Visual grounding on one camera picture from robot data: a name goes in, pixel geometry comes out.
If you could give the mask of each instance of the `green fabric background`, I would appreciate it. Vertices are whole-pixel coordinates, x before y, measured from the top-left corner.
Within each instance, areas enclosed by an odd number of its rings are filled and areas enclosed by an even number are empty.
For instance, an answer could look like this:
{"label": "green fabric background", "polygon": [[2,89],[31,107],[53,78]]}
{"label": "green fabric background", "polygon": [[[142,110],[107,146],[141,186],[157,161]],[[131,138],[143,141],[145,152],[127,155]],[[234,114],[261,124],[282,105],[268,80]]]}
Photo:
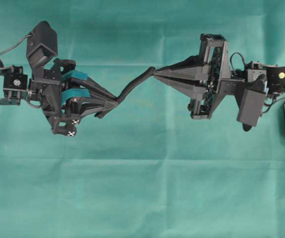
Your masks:
{"label": "green fabric background", "polygon": [[[285,0],[0,0],[0,51],[41,20],[59,57],[114,94],[198,54],[201,33],[285,65]],[[2,59],[30,74],[25,47]],[[285,238],[283,104],[244,133],[233,97],[210,121],[188,102],[150,78],[75,138],[25,102],[0,106],[0,238]]]}

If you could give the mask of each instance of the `bolt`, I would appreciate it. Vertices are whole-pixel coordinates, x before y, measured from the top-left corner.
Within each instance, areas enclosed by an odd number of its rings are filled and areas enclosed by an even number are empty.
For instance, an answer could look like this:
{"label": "bolt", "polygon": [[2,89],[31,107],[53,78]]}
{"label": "bolt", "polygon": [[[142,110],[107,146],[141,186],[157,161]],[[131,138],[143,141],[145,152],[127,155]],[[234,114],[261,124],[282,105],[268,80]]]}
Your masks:
{"label": "bolt", "polygon": [[279,73],[278,77],[280,79],[284,79],[285,78],[285,73],[284,72]]}
{"label": "bolt", "polygon": [[15,79],[15,80],[13,81],[13,84],[14,84],[15,86],[19,86],[19,85],[21,84],[21,82],[20,82],[19,79]]}

